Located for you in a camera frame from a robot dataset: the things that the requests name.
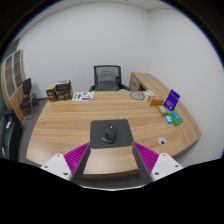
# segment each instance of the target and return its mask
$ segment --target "purple box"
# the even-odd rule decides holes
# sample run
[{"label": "purple box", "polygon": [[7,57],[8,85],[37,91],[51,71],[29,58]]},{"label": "purple box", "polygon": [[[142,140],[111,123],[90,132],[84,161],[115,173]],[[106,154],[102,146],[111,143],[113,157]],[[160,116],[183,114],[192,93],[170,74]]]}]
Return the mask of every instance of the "purple box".
[{"label": "purple box", "polygon": [[163,106],[166,107],[169,111],[172,111],[176,107],[179,98],[180,98],[180,95],[171,89]]}]

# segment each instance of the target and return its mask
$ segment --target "desk surface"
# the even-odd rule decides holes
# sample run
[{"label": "desk surface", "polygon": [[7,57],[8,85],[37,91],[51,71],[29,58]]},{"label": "desk surface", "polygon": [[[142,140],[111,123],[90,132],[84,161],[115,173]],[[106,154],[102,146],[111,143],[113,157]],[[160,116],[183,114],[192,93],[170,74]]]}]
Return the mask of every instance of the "desk surface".
[{"label": "desk surface", "polygon": [[[140,76],[144,88],[164,99],[169,94],[159,80],[149,74]],[[135,101],[128,91],[95,92],[92,101],[47,102],[33,130],[27,159],[43,165],[56,153],[66,154],[80,145],[90,142],[90,126],[93,120],[127,119],[134,141],[156,153],[166,152],[174,156],[189,147],[201,136],[196,122],[179,101],[175,110],[183,123],[174,126],[154,106],[145,101]],[[166,138],[160,145],[158,138]],[[92,149],[85,178],[122,176],[138,172],[132,147]]]}]

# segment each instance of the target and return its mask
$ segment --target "office chair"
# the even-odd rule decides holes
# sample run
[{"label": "office chair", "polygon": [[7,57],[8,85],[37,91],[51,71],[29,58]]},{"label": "office chair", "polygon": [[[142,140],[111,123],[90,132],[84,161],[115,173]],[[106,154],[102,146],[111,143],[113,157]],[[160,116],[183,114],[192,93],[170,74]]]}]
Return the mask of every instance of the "office chair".
[{"label": "office chair", "polygon": [[117,65],[97,65],[94,68],[94,85],[91,91],[119,91],[120,89],[130,89],[121,84],[121,66]]},{"label": "office chair", "polygon": [[30,118],[24,117],[24,112],[23,112],[23,119],[25,120],[29,120],[29,119],[33,119],[33,103],[34,100],[35,102],[37,102],[37,104],[39,104],[36,94],[34,94],[32,92],[32,83],[31,83],[31,78],[26,79],[23,81],[23,94],[21,95],[21,100],[22,103],[20,104],[20,108],[25,109],[27,106],[30,105],[31,107],[31,111],[32,111],[32,116]]},{"label": "office chair", "polygon": [[4,111],[0,121],[0,158],[18,161],[22,132],[23,126],[14,110]]}]

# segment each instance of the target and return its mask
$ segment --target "shelf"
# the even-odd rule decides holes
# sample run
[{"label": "shelf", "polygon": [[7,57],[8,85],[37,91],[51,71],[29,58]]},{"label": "shelf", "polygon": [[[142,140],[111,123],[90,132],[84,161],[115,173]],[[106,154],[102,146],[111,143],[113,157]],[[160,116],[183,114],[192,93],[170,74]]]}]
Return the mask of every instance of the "shelf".
[{"label": "shelf", "polygon": [[8,91],[8,95],[9,98],[12,96],[12,94],[15,92],[15,88],[14,88],[14,84],[13,81],[11,81],[8,85],[7,85],[7,91]]},{"label": "shelf", "polygon": [[14,54],[14,64],[20,62],[20,51]]},{"label": "shelf", "polygon": [[9,69],[5,73],[5,80],[6,80],[6,85],[8,85],[10,82],[12,82],[12,71],[11,71],[11,69]]},{"label": "shelf", "polygon": [[16,87],[19,88],[22,83],[23,83],[23,80],[20,73],[19,75],[16,76]]},{"label": "shelf", "polygon": [[11,69],[12,66],[12,56],[10,56],[5,63],[5,71],[8,71],[9,69]]},{"label": "shelf", "polygon": [[14,75],[18,75],[21,73],[21,69],[20,69],[20,63],[17,63],[14,65]]}]

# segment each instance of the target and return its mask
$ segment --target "wooden cabinet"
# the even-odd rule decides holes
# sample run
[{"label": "wooden cabinet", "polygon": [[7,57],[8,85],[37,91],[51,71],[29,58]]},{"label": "wooden cabinet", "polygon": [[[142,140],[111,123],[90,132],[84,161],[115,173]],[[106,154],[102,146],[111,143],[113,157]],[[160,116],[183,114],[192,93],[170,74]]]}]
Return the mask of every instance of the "wooden cabinet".
[{"label": "wooden cabinet", "polygon": [[131,73],[129,88],[131,91],[145,91],[145,88],[142,86],[141,82],[134,75],[134,73]]},{"label": "wooden cabinet", "polygon": [[23,113],[20,109],[20,96],[23,92],[22,83],[25,79],[23,71],[21,50],[9,55],[3,62],[1,68],[2,94],[6,107],[8,109],[13,108],[20,121],[23,119]]}]

